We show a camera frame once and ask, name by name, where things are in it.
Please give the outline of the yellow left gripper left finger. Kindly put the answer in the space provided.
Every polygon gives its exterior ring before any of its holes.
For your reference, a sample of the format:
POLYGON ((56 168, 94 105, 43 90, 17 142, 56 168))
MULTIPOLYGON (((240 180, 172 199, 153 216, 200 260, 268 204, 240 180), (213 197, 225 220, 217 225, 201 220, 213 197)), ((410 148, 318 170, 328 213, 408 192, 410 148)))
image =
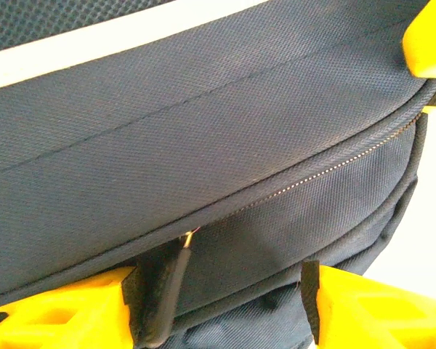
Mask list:
POLYGON ((0 306, 0 348, 133 348, 141 273, 122 267, 0 306))

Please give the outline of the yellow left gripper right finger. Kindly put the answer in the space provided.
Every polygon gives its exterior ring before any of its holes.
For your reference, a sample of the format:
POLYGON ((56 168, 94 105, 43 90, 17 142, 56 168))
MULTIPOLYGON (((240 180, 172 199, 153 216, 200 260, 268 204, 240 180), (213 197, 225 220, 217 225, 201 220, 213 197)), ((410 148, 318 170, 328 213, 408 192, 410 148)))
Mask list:
POLYGON ((436 300, 320 265, 302 265, 302 304, 317 348, 436 348, 436 300))

